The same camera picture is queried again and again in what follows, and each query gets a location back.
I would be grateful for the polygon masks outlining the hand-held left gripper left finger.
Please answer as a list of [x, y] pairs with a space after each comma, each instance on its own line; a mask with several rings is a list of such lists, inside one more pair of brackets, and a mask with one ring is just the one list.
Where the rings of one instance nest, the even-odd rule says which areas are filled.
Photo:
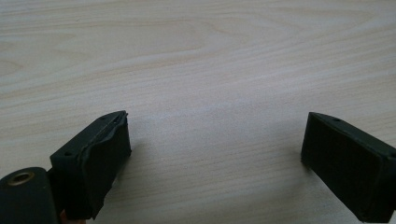
[[95, 218], [120, 169], [131, 156], [127, 112], [96, 119], [50, 156], [61, 188], [61, 209], [70, 219]]

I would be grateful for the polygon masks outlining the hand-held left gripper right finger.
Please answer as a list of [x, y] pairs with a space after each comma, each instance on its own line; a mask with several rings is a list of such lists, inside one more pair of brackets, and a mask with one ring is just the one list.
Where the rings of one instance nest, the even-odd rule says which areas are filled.
[[316, 112], [308, 114], [302, 163], [362, 222], [387, 223], [396, 211], [396, 148]]

